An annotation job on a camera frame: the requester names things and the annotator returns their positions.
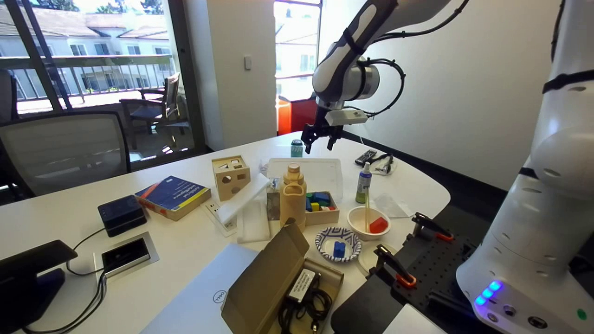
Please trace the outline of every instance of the red object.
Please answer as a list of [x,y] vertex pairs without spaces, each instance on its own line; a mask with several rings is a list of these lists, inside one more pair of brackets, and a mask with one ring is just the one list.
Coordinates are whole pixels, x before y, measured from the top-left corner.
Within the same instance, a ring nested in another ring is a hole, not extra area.
[[409,278],[405,278],[403,274],[398,274],[396,281],[400,281],[407,289],[413,289],[416,285],[416,276],[409,274]]
[[453,235],[439,233],[437,237],[442,239],[444,242],[453,242]]
[[375,218],[372,224],[370,224],[370,231],[372,233],[381,233],[388,228],[388,220],[385,216],[379,216]]
[[301,131],[316,120],[316,100],[277,100],[279,133]]

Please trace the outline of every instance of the office chair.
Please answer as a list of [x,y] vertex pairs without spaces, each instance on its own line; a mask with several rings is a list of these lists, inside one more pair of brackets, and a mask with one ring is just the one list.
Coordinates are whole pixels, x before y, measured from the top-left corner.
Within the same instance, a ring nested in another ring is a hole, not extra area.
[[0,68],[0,122],[12,122],[19,118],[17,113],[17,79],[4,68]]
[[173,74],[166,77],[164,88],[142,88],[142,98],[119,100],[127,114],[132,148],[136,148],[134,120],[147,122],[151,133],[155,124],[164,126],[179,116],[179,87],[181,74]]
[[25,196],[45,194],[130,170],[117,113],[77,111],[0,126],[0,163]]

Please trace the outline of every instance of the bottle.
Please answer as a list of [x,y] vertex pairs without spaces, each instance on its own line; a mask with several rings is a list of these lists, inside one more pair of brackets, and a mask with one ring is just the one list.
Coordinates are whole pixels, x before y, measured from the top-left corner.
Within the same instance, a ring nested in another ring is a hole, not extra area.
[[299,165],[288,166],[281,187],[281,226],[294,222],[305,229],[307,183]]
[[303,157],[303,140],[292,140],[292,157]]
[[370,161],[366,161],[364,170],[359,172],[355,202],[366,204],[370,200],[368,198],[370,187],[372,187],[372,172],[370,172]]

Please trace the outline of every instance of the blue light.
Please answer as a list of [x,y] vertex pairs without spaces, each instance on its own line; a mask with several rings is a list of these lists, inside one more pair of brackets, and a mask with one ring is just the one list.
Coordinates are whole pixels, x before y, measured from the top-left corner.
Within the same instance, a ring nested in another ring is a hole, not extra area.
[[483,306],[485,302],[487,302],[487,298],[483,298],[481,294],[476,298],[476,302],[479,304],[479,306]]
[[494,281],[489,283],[489,287],[491,287],[492,291],[500,291],[500,289],[502,289],[502,283],[494,280]]
[[485,296],[485,298],[491,298],[491,296],[494,296],[494,293],[492,293],[491,289],[485,289],[485,291],[483,291],[483,296]]

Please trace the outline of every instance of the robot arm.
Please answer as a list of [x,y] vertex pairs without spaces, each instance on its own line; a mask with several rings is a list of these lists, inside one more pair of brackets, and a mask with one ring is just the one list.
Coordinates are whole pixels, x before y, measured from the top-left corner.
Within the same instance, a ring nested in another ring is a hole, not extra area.
[[368,0],[344,35],[314,72],[318,114],[301,139],[310,152],[318,137],[331,135],[329,148],[342,135],[344,124],[366,122],[368,114],[344,109],[346,100],[372,96],[379,87],[374,64],[359,61],[366,48],[390,29],[435,16],[450,0]]

